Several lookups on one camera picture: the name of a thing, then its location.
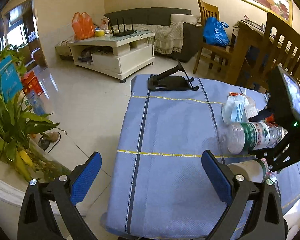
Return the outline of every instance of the blue box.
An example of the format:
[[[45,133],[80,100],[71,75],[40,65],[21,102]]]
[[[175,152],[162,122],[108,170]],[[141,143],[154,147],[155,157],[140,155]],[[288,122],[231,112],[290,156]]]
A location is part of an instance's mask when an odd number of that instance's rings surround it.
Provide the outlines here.
[[[0,74],[2,93],[4,101],[7,103],[23,88],[11,56],[5,57],[0,62]]]

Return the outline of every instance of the yellow leaf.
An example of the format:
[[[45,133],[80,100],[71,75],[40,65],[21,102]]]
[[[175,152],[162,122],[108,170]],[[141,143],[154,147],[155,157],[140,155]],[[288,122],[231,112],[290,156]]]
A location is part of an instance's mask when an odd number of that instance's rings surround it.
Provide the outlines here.
[[[19,152],[19,154],[20,154],[20,157],[23,159],[23,161],[27,165],[29,165],[32,169],[35,169],[31,158],[29,157],[29,155],[25,151],[22,150],[22,151]]]
[[[26,181],[29,182],[32,179],[27,169],[27,166],[23,162],[19,153],[16,154],[16,157],[14,159],[14,165],[17,171],[25,178]]]

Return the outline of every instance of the tile floor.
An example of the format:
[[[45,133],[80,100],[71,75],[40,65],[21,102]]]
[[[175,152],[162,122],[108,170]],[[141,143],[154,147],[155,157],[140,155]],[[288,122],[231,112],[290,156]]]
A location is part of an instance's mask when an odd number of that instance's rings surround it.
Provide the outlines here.
[[[216,68],[208,70],[208,65],[202,61],[193,75],[194,62],[195,57],[188,63],[182,63],[190,76],[224,79],[225,73],[217,73]],[[67,132],[67,136],[62,134],[66,139],[57,145],[53,156],[69,168],[74,168],[84,163],[94,151],[102,155],[102,168],[91,187],[93,190],[86,196],[90,200],[87,207],[92,206],[85,218],[99,240],[118,238],[107,233],[99,225],[99,219],[107,210],[117,145],[130,99],[130,81],[137,74],[162,73],[176,64],[177,61],[173,59],[156,56],[153,65],[128,77],[124,84],[69,61],[60,61],[48,69],[36,70],[45,91],[41,98],[46,110],[55,113],[51,119],[60,122],[59,127]]]

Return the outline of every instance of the wooden chair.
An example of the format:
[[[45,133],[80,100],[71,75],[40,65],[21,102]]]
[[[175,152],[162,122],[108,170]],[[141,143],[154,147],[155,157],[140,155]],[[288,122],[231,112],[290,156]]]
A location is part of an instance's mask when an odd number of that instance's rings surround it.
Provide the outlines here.
[[[273,38],[270,38],[272,28],[277,30],[273,42],[270,40],[273,40]],[[252,84],[256,83],[268,90],[266,83],[268,74],[279,63],[282,64],[283,69],[288,69],[287,72],[292,73],[295,79],[300,80],[300,35],[291,26],[270,12],[267,15],[266,30],[259,49],[260,52],[254,66],[250,66],[247,88],[251,88]],[[263,64],[266,54],[268,59]]]
[[[198,0],[198,3],[201,12],[202,29],[204,28],[209,17],[215,17],[218,21],[220,20],[218,7],[205,3],[202,0]],[[210,58],[201,55],[203,48],[211,51]],[[219,63],[214,61],[216,56],[219,56]],[[225,47],[209,45],[203,39],[202,43],[199,45],[198,56],[193,69],[194,74],[197,72],[200,59],[209,62],[209,69],[212,69],[213,64],[217,64],[218,72],[220,72],[223,60],[226,59],[226,65],[228,65],[228,61],[231,59],[231,53],[227,51]]]

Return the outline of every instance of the blue tablecloth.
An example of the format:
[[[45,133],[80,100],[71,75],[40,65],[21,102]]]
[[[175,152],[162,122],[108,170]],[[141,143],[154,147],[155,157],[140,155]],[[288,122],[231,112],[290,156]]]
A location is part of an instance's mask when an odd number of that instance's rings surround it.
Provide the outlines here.
[[[237,156],[224,145],[226,125],[221,107],[229,92],[242,88],[198,79],[198,91],[150,92],[150,75],[131,82],[131,99],[125,114],[112,178],[106,228],[117,235],[147,238],[192,239],[207,236],[226,204],[221,202],[201,166],[209,149],[225,164],[253,159]],[[265,95],[253,90],[258,109]],[[300,162],[278,175],[283,213],[300,198]],[[233,235],[238,238],[251,208]]]

